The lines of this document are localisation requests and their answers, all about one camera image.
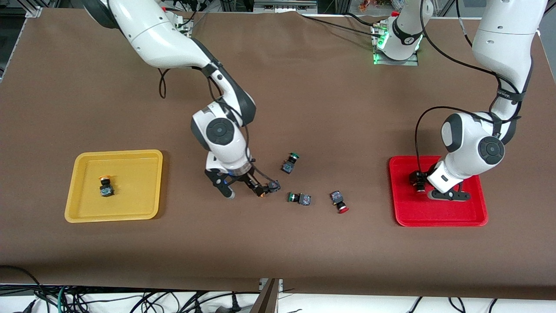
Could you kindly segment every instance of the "plastic tray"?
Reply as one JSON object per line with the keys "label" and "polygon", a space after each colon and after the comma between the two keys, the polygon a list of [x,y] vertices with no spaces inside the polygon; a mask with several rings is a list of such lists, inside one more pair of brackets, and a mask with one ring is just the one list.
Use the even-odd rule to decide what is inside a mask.
{"label": "plastic tray", "polygon": [[[421,156],[421,167],[429,169],[439,156]],[[390,183],[394,199],[396,220],[402,226],[484,226],[488,221],[487,207],[478,176],[463,181],[463,191],[471,194],[465,202],[432,200],[427,196],[433,190],[426,185],[426,193],[417,193],[409,183],[409,174],[417,170],[415,156],[395,156],[390,159]]]}
{"label": "plastic tray", "polygon": [[[150,219],[158,212],[162,153],[158,150],[87,152],[73,166],[64,214],[70,223]],[[100,195],[109,175],[114,195]]]}

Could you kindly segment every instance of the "brown tabletop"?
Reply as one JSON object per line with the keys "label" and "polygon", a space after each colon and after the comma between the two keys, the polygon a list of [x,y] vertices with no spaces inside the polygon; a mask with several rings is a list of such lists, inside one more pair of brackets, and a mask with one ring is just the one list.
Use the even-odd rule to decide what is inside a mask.
{"label": "brown tabletop", "polygon": [[[476,64],[456,20],[428,30]],[[415,122],[431,106],[486,110],[493,77],[426,42],[418,67],[373,65],[368,36],[297,13],[209,14],[194,33],[255,99],[250,147],[282,191],[261,199],[238,184],[227,200],[205,177],[206,151],[189,130],[211,102],[199,72],[171,70],[160,99],[157,70],[117,30],[85,11],[45,9],[27,21],[0,84],[1,263],[60,285],[256,290],[260,277],[281,277],[296,292],[556,299],[556,89],[539,38],[516,136],[481,175],[488,224],[405,228],[393,217],[389,158],[414,153]],[[445,153],[450,113],[423,120],[423,154]],[[132,149],[165,155],[159,215],[66,222],[76,156]],[[291,151],[301,159],[286,175]],[[347,214],[330,203],[337,189]],[[312,205],[287,203],[289,191]]]}

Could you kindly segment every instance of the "red tray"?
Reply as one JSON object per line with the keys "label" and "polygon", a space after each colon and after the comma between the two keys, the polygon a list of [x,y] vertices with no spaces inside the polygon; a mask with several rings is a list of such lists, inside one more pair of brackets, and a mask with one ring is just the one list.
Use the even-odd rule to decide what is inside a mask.
{"label": "red tray", "polygon": [[[439,156],[421,156],[421,167],[429,169]],[[390,183],[394,198],[394,213],[400,225],[407,227],[438,226],[484,226],[488,221],[483,190],[479,176],[463,181],[463,191],[471,194],[465,202],[431,200],[427,196],[433,190],[426,185],[425,193],[417,193],[409,183],[409,174],[417,170],[415,156],[394,156],[390,159]]]}

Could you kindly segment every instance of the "yellow tray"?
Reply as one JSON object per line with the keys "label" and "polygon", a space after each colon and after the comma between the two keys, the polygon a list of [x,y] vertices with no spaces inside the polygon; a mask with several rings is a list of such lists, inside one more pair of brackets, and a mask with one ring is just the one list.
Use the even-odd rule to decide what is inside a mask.
{"label": "yellow tray", "polygon": [[[150,219],[158,212],[162,153],[158,150],[87,152],[75,160],[66,203],[70,223]],[[99,177],[114,195],[102,197]]]}

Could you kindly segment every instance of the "teal cable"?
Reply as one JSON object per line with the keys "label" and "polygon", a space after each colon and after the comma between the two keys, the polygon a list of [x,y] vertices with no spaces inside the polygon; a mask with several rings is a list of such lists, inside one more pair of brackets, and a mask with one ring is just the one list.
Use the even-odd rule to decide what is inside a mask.
{"label": "teal cable", "polygon": [[58,293],[58,313],[62,313],[62,294],[64,293],[64,288],[66,287],[63,286],[60,288],[60,292]]}

